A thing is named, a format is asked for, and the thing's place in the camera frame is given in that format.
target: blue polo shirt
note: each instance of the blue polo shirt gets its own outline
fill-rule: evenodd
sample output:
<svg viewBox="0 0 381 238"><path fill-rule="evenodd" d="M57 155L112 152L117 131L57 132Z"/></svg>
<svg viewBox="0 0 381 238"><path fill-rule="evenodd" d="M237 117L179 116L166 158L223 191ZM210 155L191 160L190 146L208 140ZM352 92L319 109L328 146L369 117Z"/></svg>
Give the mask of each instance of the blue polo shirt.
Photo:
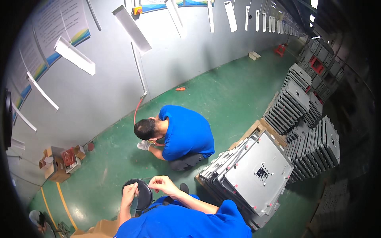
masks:
<svg viewBox="0 0 381 238"><path fill-rule="evenodd" d="M225 200L216 214L205 214L181 205L158 206L123 223L116 238L249 238L236 204Z"/></svg>
<svg viewBox="0 0 381 238"><path fill-rule="evenodd" d="M214 151L214 139L209 122L195 111L167 105L159 113L160 120L169 118L163 158L175 160L187 153L202 154L208 158Z"/></svg>

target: orange tool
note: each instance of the orange tool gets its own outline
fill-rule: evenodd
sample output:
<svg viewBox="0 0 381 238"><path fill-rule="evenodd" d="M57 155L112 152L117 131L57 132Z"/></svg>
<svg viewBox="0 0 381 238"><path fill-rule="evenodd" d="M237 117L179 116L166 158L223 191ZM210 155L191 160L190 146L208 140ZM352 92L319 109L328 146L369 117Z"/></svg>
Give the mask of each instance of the orange tool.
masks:
<svg viewBox="0 0 381 238"><path fill-rule="evenodd" d="M184 91L186 88L184 88L184 87L177 88L176 91Z"/></svg>

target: worker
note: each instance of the worker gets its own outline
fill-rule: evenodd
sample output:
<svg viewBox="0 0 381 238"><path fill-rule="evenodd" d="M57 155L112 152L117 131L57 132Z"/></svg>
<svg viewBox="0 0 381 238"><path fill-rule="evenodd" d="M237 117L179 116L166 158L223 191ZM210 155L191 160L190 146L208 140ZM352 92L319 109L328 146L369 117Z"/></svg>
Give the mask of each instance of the worker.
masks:
<svg viewBox="0 0 381 238"><path fill-rule="evenodd" d="M44 214L38 210L32 210L29 213L29 219L31 222L37 226L39 232L41 232L44 237L54 238L54 232L50 225L46 222Z"/></svg>
<svg viewBox="0 0 381 238"><path fill-rule="evenodd" d="M150 151L169 162L172 170L189 170L214 151L214 139L208 121L199 113L180 106L167 105L156 117L140 120L134 133L142 139L138 148ZM148 140L165 138L163 150Z"/></svg>
<svg viewBox="0 0 381 238"><path fill-rule="evenodd" d="M139 217L131 218L130 207L139 193L138 184L125 186L114 237L251 237L251 229L232 200L223 201L220 207L200 201L196 195L177 188L168 176L153 177L148 187L169 196L159 198Z"/></svg>

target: white glove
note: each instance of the white glove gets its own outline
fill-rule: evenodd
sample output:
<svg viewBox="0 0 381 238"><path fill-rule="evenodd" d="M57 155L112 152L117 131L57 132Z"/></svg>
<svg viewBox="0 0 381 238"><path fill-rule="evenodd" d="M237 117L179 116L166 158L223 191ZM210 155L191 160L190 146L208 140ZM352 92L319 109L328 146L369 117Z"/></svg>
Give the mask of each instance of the white glove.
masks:
<svg viewBox="0 0 381 238"><path fill-rule="evenodd" d="M138 143L138 148L141 150L148 150L151 144L148 141L142 140Z"/></svg>

